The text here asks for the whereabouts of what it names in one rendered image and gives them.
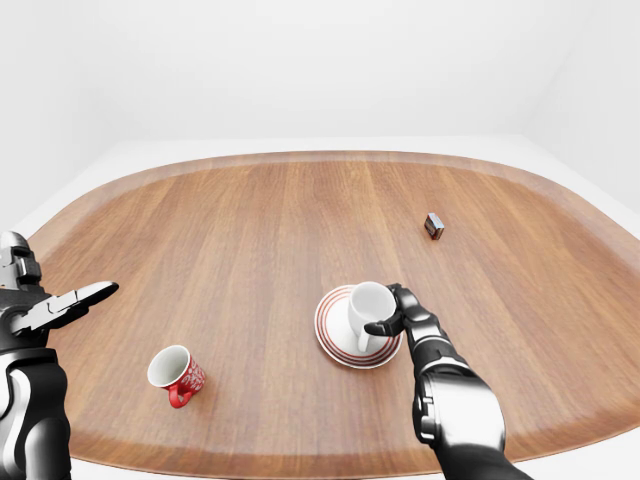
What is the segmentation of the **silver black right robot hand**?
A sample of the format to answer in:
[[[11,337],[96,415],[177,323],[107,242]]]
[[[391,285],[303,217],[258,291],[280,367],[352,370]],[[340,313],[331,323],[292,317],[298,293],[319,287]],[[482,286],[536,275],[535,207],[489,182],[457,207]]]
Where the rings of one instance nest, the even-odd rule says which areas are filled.
[[[399,283],[388,289],[395,312],[386,320],[366,324],[365,331],[407,336],[414,366],[416,438],[433,449],[476,446],[502,453],[506,428],[496,395],[457,352],[438,317],[410,289]]]

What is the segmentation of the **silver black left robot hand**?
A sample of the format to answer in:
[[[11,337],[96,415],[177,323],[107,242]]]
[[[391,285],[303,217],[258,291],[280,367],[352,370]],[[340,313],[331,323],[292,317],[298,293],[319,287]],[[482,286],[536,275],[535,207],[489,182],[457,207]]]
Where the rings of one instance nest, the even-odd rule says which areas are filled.
[[[0,480],[71,480],[68,382],[49,331],[119,288],[101,281],[55,296],[41,278],[27,240],[0,233]]]

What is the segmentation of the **white mug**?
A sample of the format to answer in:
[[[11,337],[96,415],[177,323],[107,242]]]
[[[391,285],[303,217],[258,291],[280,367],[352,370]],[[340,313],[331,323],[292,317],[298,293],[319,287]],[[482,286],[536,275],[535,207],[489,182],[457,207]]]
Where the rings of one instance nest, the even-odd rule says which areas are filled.
[[[391,291],[377,282],[367,281],[356,285],[350,293],[347,316],[351,329],[357,337],[357,348],[366,353],[371,335],[364,326],[367,323],[384,321],[396,310],[396,301]]]

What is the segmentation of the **white plate with red rings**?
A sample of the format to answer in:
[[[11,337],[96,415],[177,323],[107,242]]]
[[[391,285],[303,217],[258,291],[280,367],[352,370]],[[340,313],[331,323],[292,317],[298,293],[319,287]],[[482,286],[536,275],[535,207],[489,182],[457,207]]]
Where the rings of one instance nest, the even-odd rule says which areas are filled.
[[[357,348],[357,337],[348,321],[348,300],[356,285],[342,285],[327,293],[314,317],[316,337],[323,350],[338,363],[355,369],[373,369],[389,362],[399,351],[403,335],[373,336],[366,353]]]

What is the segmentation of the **red patterned mug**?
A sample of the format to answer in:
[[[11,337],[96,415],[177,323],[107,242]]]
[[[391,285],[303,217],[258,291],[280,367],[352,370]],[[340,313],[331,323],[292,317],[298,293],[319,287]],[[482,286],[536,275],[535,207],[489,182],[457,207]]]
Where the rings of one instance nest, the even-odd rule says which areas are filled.
[[[170,405],[179,409],[202,389],[206,375],[186,347],[171,345],[154,356],[147,379],[152,386],[166,390]]]

